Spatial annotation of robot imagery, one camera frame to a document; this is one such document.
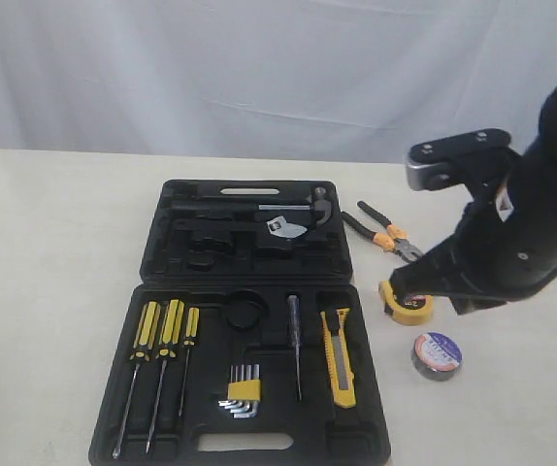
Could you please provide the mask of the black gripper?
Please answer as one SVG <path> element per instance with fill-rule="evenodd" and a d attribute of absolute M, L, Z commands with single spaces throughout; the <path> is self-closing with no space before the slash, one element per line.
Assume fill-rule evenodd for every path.
<path fill-rule="evenodd" d="M 455 290 L 458 270 L 464 282 Z M 448 296 L 463 316 L 526 299 L 556 277 L 557 150 L 534 145 L 485 200 L 473 202 L 453 255 L 451 243 L 441 242 L 395 269 L 389 283 L 397 297 Z"/>

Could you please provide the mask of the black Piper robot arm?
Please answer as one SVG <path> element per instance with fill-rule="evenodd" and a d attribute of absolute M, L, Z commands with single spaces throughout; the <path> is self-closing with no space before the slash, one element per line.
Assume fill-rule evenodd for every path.
<path fill-rule="evenodd" d="M 389 279 L 398 301 L 447 297 L 459 315 L 528 299 L 557 278 L 557 86 L 523 153 L 497 128 L 416 144 L 414 190 L 462 184 L 472 196 L 450 236 Z"/>

